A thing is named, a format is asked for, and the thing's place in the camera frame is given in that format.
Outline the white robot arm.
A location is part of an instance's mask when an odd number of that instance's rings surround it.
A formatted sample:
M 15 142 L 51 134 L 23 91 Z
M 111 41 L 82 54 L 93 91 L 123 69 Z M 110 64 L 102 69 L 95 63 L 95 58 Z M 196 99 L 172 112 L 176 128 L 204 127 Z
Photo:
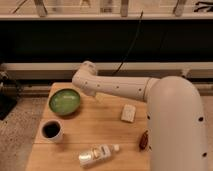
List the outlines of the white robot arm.
M 72 84 L 89 96 L 98 92 L 147 104 L 150 171 L 208 171 L 205 114 L 197 88 L 179 76 L 100 76 L 85 61 Z

